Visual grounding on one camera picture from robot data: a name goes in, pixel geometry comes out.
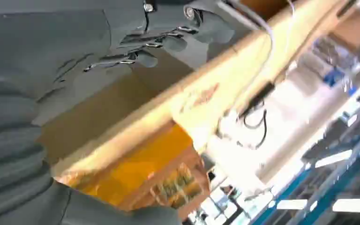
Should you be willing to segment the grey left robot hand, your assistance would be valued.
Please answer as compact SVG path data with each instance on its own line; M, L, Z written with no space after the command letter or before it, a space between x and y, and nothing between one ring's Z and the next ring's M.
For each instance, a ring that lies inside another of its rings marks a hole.
M81 72L227 43L218 0L0 0L0 225L180 225L175 209L124 212L57 182L33 123L38 100Z

